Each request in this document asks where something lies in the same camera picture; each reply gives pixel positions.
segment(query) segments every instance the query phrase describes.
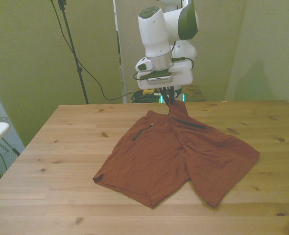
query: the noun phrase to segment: wood grain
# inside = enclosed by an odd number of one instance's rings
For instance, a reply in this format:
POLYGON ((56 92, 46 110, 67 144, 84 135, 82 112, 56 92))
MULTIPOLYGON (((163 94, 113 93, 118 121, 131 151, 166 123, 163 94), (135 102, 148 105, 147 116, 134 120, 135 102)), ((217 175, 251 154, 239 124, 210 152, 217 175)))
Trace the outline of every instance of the wood grain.
POLYGON ((191 182, 152 210, 92 180, 121 136, 165 104, 59 106, 0 180, 0 235, 289 235, 289 104, 186 106, 261 152, 216 209, 191 182))

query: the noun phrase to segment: fabric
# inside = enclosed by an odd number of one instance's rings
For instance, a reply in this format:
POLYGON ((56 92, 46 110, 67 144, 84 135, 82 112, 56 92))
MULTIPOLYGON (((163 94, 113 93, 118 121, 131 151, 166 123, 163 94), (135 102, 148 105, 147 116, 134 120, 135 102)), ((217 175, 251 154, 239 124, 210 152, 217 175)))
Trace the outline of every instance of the fabric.
POLYGON ((192 180, 215 208, 259 155, 242 140, 189 117, 185 103, 174 100, 169 115, 149 111, 127 131, 94 182, 154 208, 192 180))

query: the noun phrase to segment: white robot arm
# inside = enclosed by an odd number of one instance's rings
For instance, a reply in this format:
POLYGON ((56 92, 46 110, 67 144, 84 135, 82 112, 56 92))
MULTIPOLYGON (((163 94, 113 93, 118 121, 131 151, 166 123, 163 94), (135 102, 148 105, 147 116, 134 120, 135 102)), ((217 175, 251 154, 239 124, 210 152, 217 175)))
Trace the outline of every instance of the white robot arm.
POLYGON ((192 83, 191 69, 196 49, 188 42, 198 32, 199 20, 193 0, 160 0, 167 4, 150 7, 138 16, 146 57, 136 65, 140 89, 174 87, 192 83), (176 41, 172 50, 170 42, 176 41))

